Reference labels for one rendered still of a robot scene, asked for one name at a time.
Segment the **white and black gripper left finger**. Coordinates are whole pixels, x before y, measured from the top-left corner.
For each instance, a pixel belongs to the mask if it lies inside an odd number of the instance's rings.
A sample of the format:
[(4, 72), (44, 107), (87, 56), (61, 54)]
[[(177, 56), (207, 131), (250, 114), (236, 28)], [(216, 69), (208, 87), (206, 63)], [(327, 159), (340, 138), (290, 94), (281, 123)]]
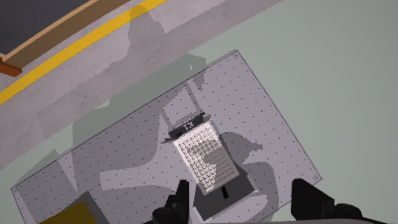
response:
[(189, 181), (180, 180), (176, 194), (169, 195), (165, 206), (155, 209), (152, 220), (143, 224), (188, 224), (188, 221)]

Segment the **white well plate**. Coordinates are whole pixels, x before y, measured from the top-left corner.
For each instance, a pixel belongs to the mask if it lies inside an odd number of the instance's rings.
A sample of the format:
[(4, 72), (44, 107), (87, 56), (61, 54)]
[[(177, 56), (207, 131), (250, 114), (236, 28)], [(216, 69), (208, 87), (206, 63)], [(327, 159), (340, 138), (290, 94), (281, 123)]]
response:
[(174, 144), (204, 196), (239, 175), (209, 122), (177, 139)]

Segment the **grey perforated base plate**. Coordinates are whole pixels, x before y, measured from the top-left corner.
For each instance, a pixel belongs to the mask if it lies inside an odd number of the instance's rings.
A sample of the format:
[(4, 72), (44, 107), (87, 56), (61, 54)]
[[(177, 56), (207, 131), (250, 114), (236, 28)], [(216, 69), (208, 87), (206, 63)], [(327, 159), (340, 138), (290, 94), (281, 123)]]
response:
[(259, 192), (208, 223), (262, 222), (291, 202), (292, 181), (323, 180), (238, 49), (175, 85), (10, 188), (24, 224), (84, 201), (98, 224), (143, 224), (189, 181), (169, 132), (205, 112)]

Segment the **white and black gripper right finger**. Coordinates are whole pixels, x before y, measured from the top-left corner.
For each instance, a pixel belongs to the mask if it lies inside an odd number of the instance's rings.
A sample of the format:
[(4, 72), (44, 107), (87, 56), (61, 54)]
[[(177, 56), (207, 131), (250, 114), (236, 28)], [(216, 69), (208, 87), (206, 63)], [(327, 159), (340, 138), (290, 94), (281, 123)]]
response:
[(353, 205), (339, 203), (302, 178), (292, 181), (291, 214), (297, 220), (356, 219), (374, 224), (387, 224), (362, 216)]

